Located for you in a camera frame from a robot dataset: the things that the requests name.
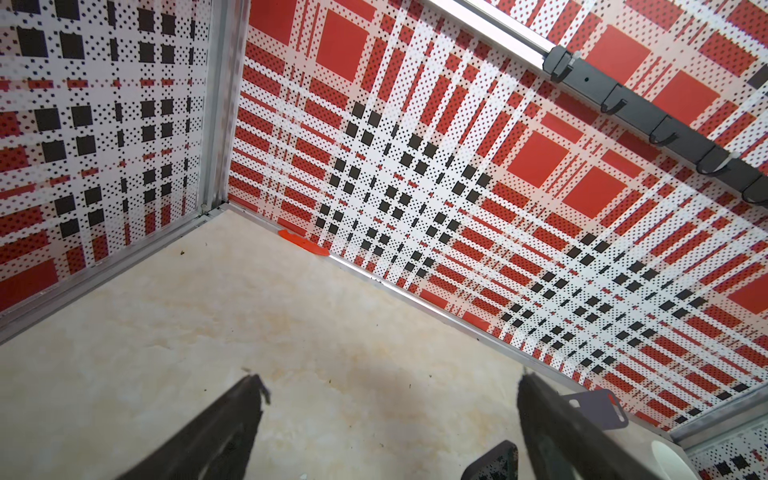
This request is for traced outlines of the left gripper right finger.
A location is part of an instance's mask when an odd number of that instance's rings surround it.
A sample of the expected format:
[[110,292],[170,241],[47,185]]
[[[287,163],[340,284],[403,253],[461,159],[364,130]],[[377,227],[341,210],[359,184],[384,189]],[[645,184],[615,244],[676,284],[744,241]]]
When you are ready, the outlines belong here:
[[534,374],[518,384],[517,409],[537,479],[656,477]]

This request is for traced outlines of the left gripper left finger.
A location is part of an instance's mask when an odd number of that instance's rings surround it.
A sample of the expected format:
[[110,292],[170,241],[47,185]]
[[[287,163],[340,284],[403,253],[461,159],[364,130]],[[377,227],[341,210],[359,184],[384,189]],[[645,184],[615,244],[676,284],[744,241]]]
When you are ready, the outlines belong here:
[[270,392],[243,377],[122,479],[243,479]]

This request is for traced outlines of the black phone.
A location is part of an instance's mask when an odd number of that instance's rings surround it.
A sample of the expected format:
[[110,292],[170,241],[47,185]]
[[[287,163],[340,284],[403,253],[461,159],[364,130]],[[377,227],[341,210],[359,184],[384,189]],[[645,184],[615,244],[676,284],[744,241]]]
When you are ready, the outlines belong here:
[[518,449],[509,440],[500,442],[466,467],[461,480],[517,480]]

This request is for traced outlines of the purple phone stand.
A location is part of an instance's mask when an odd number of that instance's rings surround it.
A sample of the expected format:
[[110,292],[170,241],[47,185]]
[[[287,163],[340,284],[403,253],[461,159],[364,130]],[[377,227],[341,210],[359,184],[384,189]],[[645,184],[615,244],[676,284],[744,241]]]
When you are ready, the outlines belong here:
[[602,431],[619,430],[629,425],[627,414],[610,390],[584,391],[565,395],[563,399]]

